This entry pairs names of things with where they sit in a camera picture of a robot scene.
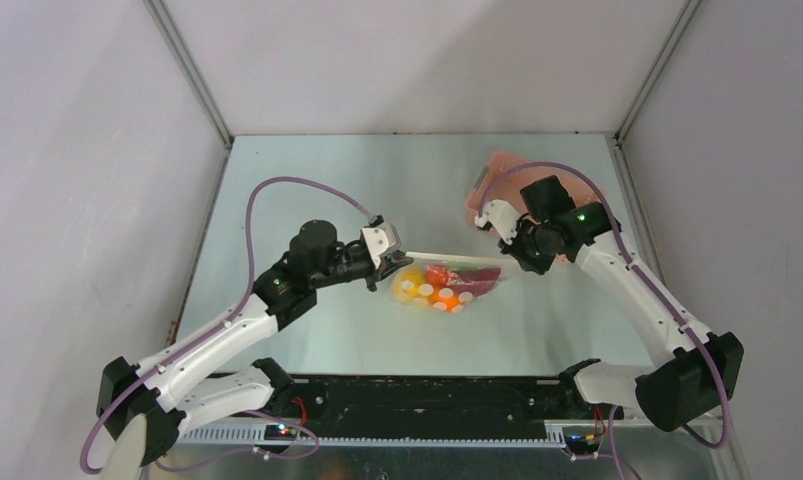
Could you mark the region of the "red fruit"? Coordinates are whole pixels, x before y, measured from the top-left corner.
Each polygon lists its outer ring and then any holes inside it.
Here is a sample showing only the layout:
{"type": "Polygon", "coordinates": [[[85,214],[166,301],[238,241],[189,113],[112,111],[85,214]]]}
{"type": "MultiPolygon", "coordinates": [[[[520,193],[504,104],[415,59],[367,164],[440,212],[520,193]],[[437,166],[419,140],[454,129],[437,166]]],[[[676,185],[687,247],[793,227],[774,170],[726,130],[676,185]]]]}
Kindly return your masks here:
{"type": "Polygon", "coordinates": [[[493,290],[502,278],[499,267],[464,268],[452,270],[453,278],[448,288],[459,292],[470,292],[480,297],[493,290]]]}

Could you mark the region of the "clear dotted zip top bag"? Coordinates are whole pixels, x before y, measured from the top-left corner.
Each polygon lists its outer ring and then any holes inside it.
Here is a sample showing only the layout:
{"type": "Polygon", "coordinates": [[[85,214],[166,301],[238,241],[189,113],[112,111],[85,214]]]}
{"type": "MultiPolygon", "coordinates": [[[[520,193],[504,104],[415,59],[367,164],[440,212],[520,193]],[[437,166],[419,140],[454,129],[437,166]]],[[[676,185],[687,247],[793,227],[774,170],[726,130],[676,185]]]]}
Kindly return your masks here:
{"type": "Polygon", "coordinates": [[[389,291],[402,304],[456,314],[519,272],[508,257],[408,252],[412,262],[391,277],[389,291]]]}

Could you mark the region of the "orange red carrot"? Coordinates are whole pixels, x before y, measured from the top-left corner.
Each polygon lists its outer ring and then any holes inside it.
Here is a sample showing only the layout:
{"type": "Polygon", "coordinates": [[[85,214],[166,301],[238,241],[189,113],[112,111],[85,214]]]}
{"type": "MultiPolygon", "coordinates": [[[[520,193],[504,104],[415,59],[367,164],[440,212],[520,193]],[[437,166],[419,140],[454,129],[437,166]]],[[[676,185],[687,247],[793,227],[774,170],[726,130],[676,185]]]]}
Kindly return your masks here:
{"type": "Polygon", "coordinates": [[[448,287],[453,278],[452,271],[445,265],[426,265],[424,277],[427,284],[434,288],[448,287]]]}

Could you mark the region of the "orange fruit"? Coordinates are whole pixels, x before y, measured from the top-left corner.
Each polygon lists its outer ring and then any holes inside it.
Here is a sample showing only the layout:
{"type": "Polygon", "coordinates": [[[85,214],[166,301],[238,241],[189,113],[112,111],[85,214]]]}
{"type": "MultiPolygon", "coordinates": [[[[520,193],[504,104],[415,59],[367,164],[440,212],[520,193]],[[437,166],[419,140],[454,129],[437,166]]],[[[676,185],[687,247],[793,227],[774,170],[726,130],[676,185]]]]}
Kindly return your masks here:
{"type": "Polygon", "coordinates": [[[447,313],[458,313],[474,299],[470,292],[459,292],[448,287],[435,290],[429,297],[430,306],[447,313]]]}

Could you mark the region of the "aluminium frame rail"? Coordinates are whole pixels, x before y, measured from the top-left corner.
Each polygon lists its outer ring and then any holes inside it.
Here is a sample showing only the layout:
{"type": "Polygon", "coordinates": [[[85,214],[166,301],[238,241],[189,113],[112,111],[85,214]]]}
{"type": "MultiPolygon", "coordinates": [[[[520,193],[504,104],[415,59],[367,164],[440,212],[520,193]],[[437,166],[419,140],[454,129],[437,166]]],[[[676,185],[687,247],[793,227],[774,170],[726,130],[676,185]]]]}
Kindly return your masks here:
{"type": "Polygon", "coordinates": [[[145,461],[182,436],[251,411],[303,421],[325,444],[560,444],[558,420],[588,420],[614,406],[640,411],[664,432],[716,408],[708,375],[642,375],[593,393],[588,370],[556,377],[428,377],[267,374],[259,368],[214,375],[167,405],[161,387],[142,387],[107,416],[118,437],[129,421],[147,421],[145,461]]]}

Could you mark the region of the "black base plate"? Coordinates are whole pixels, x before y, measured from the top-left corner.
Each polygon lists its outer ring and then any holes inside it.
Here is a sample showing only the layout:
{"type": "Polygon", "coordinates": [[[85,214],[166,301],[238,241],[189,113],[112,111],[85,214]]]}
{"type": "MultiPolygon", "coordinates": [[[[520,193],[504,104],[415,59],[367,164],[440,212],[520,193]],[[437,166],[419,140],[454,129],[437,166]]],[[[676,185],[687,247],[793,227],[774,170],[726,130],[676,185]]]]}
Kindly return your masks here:
{"type": "Polygon", "coordinates": [[[295,376],[261,412],[304,420],[323,440],[518,442],[556,421],[606,418],[565,376],[295,376]]]}

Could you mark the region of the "yellow lemon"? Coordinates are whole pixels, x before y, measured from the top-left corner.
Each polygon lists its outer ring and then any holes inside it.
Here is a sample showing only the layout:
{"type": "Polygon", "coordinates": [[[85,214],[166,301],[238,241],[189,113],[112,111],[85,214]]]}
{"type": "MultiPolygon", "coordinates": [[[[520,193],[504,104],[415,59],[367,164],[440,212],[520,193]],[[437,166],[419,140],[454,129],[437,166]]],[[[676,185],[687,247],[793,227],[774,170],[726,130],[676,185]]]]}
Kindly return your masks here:
{"type": "Polygon", "coordinates": [[[393,278],[391,292],[395,300],[419,307],[431,305],[430,296],[435,288],[425,276],[425,271],[418,266],[409,266],[400,270],[393,278]]]}

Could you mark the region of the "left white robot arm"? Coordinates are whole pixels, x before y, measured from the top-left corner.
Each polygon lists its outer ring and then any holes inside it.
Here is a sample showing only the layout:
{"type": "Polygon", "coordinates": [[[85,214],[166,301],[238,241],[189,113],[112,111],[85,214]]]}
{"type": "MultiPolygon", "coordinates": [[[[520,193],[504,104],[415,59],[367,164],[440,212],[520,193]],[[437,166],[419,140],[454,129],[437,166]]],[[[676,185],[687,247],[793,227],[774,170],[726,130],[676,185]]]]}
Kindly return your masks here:
{"type": "Polygon", "coordinates": [[[246,296],[201,331],[137,363],[102,372],[96,413],[115,444],[99,474],[128,478],[164,456],[184,434],[234,414],[281,416],[294,405],[292,377],[273,359],[223,377],[214,372],[317,304],[321,288],[362,280],[370,291],[412,260],[396,228],[376,217],[343,243],[324,220],[305,223],[246,296]]]}

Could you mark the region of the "pink plastic basket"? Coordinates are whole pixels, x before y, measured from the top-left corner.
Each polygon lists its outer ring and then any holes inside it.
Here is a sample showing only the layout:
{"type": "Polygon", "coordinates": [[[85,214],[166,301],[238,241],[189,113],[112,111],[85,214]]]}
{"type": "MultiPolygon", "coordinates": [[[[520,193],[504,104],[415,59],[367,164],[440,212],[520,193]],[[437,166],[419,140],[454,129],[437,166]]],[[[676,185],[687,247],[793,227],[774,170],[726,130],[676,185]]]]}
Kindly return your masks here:
{"type": "Polygon", "coordinates": [[[466,207],[472,226],[494,234],[499,252],[524,271],[542,275],[562,260],[595,273],[621,262],[604,191],[572,167],[498,152],[466,207]]]}

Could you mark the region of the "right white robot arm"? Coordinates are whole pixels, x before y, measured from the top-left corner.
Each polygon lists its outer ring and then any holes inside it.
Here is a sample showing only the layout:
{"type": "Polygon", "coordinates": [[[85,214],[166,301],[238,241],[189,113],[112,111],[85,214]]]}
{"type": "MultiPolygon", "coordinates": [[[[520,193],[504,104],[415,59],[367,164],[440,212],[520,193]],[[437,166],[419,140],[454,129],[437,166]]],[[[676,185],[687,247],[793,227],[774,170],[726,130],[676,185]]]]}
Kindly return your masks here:
{"type": "Polygon", "coordinates": [[[574,366],[558,392],[562,411],[583,418],[598,404],[640,411],[673,432],[719,409],[730,411],[744,356],[732,333],[718,335],[686,309],[640,258],[603,201],[576,205],[556,176],[521,189],[526,210],[493,199],[476,223],[494,229],[502,254],[543,275],[563,256],[582,270],[618,308],[642,342],[648,366],[588,360],[574,366]]]}

